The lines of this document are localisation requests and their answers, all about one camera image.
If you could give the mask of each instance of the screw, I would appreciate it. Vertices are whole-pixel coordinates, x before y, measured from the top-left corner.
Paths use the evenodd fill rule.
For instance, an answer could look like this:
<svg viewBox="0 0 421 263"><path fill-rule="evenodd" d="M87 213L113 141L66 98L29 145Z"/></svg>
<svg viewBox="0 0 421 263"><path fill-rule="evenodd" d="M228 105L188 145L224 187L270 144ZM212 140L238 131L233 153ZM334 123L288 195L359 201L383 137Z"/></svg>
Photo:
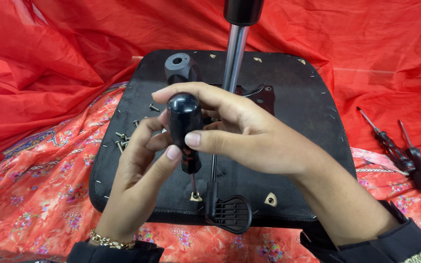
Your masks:
<svg viewBox="0 0 421 263"><path fill-rule="evenodd" d="M159 108L155 107L153 104L149 105L149 109L151 109L152 111L159 111L160 112Z"/></svg>
<svg viewBox="0 0 421 263"><path fill-rule="evenodd" d="M116 141L115 143L116 143L116 145L118 145L118 149L120 149L121 154L123 154L123 147L121 146L121 142Z"/></svg>

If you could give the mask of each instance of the fingernail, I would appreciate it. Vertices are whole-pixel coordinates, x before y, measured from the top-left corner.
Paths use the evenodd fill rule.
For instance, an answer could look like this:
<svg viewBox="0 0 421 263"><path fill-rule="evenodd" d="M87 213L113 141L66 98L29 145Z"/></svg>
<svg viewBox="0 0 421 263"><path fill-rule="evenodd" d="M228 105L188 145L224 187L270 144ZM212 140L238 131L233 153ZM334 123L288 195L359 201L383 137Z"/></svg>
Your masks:
<svg viewBox="0 0 421 263"><path fill-rule="evenodd" d="M199 143L201 143L201 135L195 132L190 132L184 137L184 142L189 147L199 147Z"/></svg>
<svg viewBox="0 0 421 263"><path fill-rule="evenodd" d="M181 155L181 151L176 145L170 145L167 151L167 157L170 160L176 160Z"/></svg>

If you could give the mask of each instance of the floral print cloth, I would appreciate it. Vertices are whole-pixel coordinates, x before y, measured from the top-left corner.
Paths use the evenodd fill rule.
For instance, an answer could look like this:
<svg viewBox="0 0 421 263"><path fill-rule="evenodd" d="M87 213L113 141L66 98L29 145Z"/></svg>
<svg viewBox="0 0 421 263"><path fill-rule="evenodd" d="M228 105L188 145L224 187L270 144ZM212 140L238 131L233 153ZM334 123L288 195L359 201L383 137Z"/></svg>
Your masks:
<svg viewBox="0 0 421 263"><path fill-rule="evenodd" d="M4 152L0 164L0 263L48 258L64 262L101 216L88 178L126 83L113 85L79 116ZM384 155L352 148L359 183L392 200L421 228L421 194ZM234 235L212 226L146 223L136 239L165 248L162 262L318 262L300 245L299 229L251 227Z"/></svg>

